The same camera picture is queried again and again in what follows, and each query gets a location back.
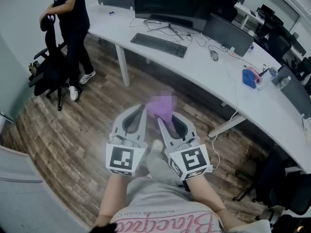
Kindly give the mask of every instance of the purple cloth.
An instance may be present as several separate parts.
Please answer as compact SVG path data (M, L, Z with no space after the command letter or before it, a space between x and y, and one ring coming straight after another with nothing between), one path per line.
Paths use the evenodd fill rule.
M157 115L167 123L171 123L175 107L176 98L172 97L171 92L163 92L161 96L151 97L151 102L146 105L149 115Z

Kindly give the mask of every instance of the pink object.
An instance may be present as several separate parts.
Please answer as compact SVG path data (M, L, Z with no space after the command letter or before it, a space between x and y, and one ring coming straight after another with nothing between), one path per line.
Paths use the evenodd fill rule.
M260 81L260 77L259 77L258 71L255 68L253 68L253 67L248 67L246 69L252 71L255 74L255 82L258 83Z
M170 91L163 91L161 96L151 97L151 102L146 105L149 115L157 115L169 124L172 122L175 107L176 98L172 97Z

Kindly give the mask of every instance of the computer mouse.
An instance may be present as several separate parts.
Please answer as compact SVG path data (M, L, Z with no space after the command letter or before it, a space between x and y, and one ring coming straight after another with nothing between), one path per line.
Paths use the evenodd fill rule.
M210 57L212 58L213 61L218 61L219 60L219 56L218 53L214 50L210 51Z

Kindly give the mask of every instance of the monitor stand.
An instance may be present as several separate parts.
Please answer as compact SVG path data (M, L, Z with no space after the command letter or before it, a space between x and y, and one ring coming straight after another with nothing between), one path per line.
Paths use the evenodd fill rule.
M150 29L150 30L148 30L147 32L156 31L156 30L160 30L160 29L167 29L167 28L171 29L181 40L184 40L184 39L176 32L176 30L173 29L173 28L171 27L171 24L170 24L170 23L169 23L169 25L167 25L167 26L165 26L165 27L161 27L161 28L158 28L158 29Z

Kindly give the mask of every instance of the white sneaker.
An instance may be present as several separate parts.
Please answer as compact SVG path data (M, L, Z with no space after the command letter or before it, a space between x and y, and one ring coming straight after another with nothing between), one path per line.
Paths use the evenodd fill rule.
M79 96L77 88L75 86L69 86L69 91L71 100L76 101Z
M151 151L158 150L159 152L161 152L162 149L163 149L163 142L160 140L155 140L151 146Z
M90 78L92 78L93 76L95 76L96 72L95 71L92 71L92 73L90 74L85 74L83 75L83 77L80 79L80 84L85 84L86 82L88 82L88 80Z

